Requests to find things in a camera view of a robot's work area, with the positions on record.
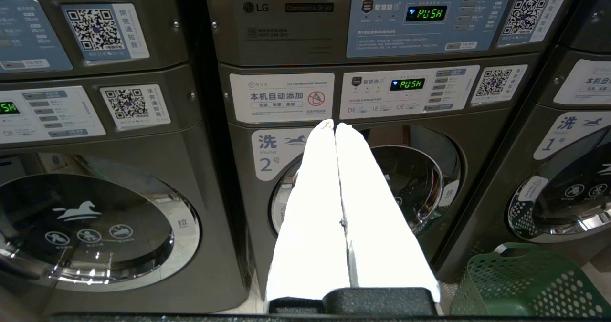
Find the stacked washer dryer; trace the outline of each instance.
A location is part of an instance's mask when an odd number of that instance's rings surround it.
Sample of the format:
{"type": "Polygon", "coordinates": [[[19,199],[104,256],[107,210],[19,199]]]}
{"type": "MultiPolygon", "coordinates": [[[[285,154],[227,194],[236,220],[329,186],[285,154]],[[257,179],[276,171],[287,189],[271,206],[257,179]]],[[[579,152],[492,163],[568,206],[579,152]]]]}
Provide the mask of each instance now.
{"type": "Polygon", "coordinates": [[[207,0],[261,287],[331,117],[367,138],[431,259],[571,1],[207,0]]]}
{"type": "Polygon", "coordinates": [[[533,242],[579,265],[611,244],[611,0],[580,0],[436,263],[533,242]]]}
{"type": "Polygon", "coordinates": [[[30,309],[246,299],[180,16],[177,0],[0,0],[0,282],[30,309]]]}

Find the green laundry basket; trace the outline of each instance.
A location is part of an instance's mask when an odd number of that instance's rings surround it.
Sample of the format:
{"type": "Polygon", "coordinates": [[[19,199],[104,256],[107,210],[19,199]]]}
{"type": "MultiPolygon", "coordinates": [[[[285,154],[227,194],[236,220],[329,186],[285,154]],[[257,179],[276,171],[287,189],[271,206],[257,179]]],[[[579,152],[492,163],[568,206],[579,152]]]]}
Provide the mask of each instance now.
{"type": "Polygon", "coordinates": [[[611,306],[578,266],[524,243],[506,243],[472,257],[451,311],[471,316],[611,316],[611,306]]]}

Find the lg logo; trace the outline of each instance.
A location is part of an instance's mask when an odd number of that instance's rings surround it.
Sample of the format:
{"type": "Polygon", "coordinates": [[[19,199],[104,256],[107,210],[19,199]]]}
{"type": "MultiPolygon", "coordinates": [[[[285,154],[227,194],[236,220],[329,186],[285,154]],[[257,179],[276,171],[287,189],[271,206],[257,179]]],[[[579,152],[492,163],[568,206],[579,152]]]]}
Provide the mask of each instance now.
{"type": "Polygon", "coordinates": [[[244,9],[244,12],[251,14],[254,11],[257,12],[267,12],[269,11],[269,7],[267,4],[253,4],[252,2],[245,2],[244,5],[242,5],[242,9],[244,9]]]}

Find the commercial dryer label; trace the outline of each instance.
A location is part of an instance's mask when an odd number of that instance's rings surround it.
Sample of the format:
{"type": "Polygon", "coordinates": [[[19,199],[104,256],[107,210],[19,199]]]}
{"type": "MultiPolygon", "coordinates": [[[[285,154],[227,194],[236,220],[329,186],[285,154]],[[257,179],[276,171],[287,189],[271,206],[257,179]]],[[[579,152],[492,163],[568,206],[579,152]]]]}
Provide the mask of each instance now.
{"type": "Polygon", "coordinates": [[[528,65],[487,66],[475,88],[471,105],[511,100],[527,68],[528,65]]]}
{"type": "Polygon", "coordinates": [[[229,74],[235,118],[244,123],[331,118],[333,73],[229,74]]]}
{"type": "Polygon", "coordinates": [[[352,0],[346,57],[486,51],[509,0],[352,0]]]}
{"type": "Polygon", "coordinates": [[[345,73],[340,118],[359,119],[463,109],[480,66],[345,73]]]}
{"type": "Polygon", "coordinates": [[[611,125],[611,111],[574,111],[561,114],[541,140],[533,158],[546,159],[609,125],[611,125]]]}
{"type": "Polygon", "coordinates": [[[515,0],[498,37],[498,46],[540,42],[564,0],[515,0]]]}
{"type": "Polygon", "coordinates": [[[70,69],[68,55],[36,0],[0,0],[0,74],[70,69]]]}
{"type": "Polygon", "coordinates": [[[554,102],[563,105],[611,104],[611,61],[577,61],[554,102]]]}
{"type": "Polygon", "coordinates": [[[81,86],[0,91],[0,144],[105,135],[81,86]]]}
{"type": "Polygon", "coordinates": [[[103,87],[100,93],[118,130],[171,122],[159,85],[103,87]]]}
{"type": "Polygon", "coordinates": [[[86,60],[150,57],[134,5],[62,5],[62,10],[86,60]]]}
{"type": "Polygon", "coordinates": [[[262,181],[269,181],[286,170],[306,148],[313,128],[257,130],[251,137],[255,173],[262,181]]]}

